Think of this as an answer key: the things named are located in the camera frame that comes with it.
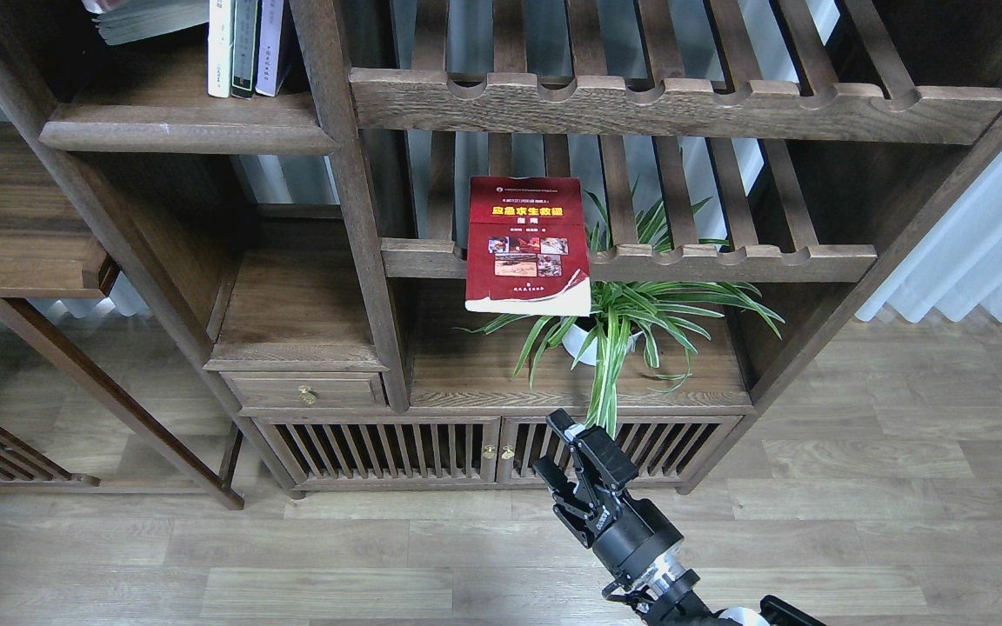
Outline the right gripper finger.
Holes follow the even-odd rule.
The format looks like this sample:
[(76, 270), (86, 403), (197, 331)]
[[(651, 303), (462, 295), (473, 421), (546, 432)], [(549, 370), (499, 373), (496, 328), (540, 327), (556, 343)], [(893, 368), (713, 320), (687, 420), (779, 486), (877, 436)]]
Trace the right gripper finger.
[(636, 479), (638, 469), (628, 458), (612, 436), (600, 425), (585, 427), (574, 423), (568, 412), (556, 410), (546, 417), (546, 424), (560, 436), (562, 443), (569, 445), (570, 458), (588, 456), (595, 463), (598, 480), (595, 489), (600, 498), (603, 494), (621, 496), (628, 481)]
[(598, 495), (595, 483), (598, 471), (595, 463), (588, 456), (573, 456), (574, 471), (577, 483), (567, 480), (548, 456), (534, 463), (534, 469), (544, 479), (552, 498), (553, 511), (560, 522), (572, 532), (582, 547), (590, 549), (595, 543), (595, 518), (598, 512)]

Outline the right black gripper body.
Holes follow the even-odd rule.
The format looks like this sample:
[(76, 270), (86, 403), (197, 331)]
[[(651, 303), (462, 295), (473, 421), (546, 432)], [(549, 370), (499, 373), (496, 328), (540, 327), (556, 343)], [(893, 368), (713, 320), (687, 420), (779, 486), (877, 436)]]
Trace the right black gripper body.
[(685, 575), (678, 560), (683, 542), (673, 524), (655, 504), (603, 494), (598, 498), (596, 539), (590, 549), (612, 575), (605, 593), (620, 588), (627, 593), (665, 593)]

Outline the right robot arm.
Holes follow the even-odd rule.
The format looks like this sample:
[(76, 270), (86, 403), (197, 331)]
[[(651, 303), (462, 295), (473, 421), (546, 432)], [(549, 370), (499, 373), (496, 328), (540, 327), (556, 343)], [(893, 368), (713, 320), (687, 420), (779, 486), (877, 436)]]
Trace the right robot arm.
[(602, 596), (625, 603), (647, 625), (818, 625), (820, 621), (768, 595), (759, 609), (712, 611), (693, 590), (699, 577), (678, 559), (683, 535), (648, 499), (635, 499), (628, 481), (638, 469), (599, 425), (574, 423), (564, 410), (546, 423), (570, 448), (576, 481), (548, 456), (534, 469), (554, 499), (554, 514), (612, 575)]

